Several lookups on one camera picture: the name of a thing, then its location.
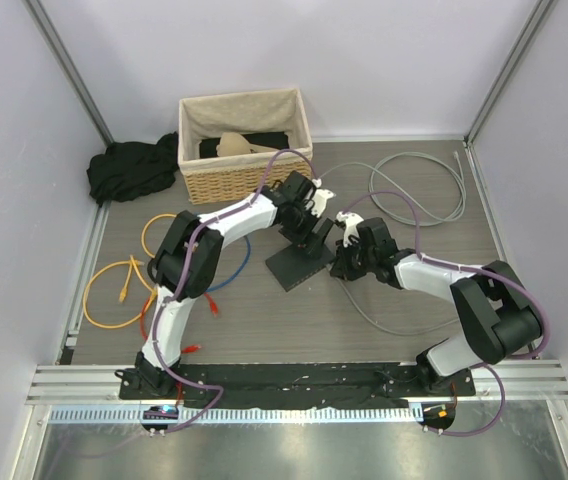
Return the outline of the black network switch box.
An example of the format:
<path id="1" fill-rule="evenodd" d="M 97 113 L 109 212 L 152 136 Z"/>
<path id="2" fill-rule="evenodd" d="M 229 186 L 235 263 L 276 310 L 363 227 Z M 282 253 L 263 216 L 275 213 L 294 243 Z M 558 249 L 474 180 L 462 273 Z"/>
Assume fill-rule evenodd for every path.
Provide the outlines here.
<path id="1" fill-rule="evenodd" d="M 265 264 L 285 292 L 308 280 L 334 260 L 335 256 L 326 247 L 317 258 L 304 250 L 290 245 L 269 257 Z"/>

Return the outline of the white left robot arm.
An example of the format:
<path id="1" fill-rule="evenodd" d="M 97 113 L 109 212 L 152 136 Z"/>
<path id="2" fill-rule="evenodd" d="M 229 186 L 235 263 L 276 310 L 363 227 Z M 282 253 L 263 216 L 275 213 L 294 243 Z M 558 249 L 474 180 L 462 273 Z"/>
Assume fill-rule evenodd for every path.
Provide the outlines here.
<path id="1" fill-rule="evenodd" d="M 148 267 L 157 286 L 156 314 L 133 369 L 151 396 L 164 399 L 176 389 L 172 369 L 182 355 L 188 317 L 210 288 L 223 249 L 256 231 L 278 227 L 290 244 L 269 257 L 266 266 L 290 291 L 333 259 L 325 244 L 333 222 L 323 214 L 334 196 L 320 181 L 293 172 L 221 210 L 176 216 Z"/>

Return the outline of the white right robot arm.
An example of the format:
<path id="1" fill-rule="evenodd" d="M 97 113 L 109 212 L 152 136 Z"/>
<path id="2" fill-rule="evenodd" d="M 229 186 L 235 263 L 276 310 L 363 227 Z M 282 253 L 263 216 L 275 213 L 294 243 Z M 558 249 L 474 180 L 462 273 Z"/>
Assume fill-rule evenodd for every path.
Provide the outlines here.
<path id="1" fill-rule="evenodd" d="M 458 373 L 496 365 L 544 338 L 544 315 L 508 263 L 446 262 L 399 248 L 380 218 L 340 212 L 336 220 L 344 236 L 336 244 L 331 276 L 355 281 L 372 274 L 382 284 L 454 305 L 462 332 L 416 358 L 415 380 L 424 393 L 439 394 Z"/>

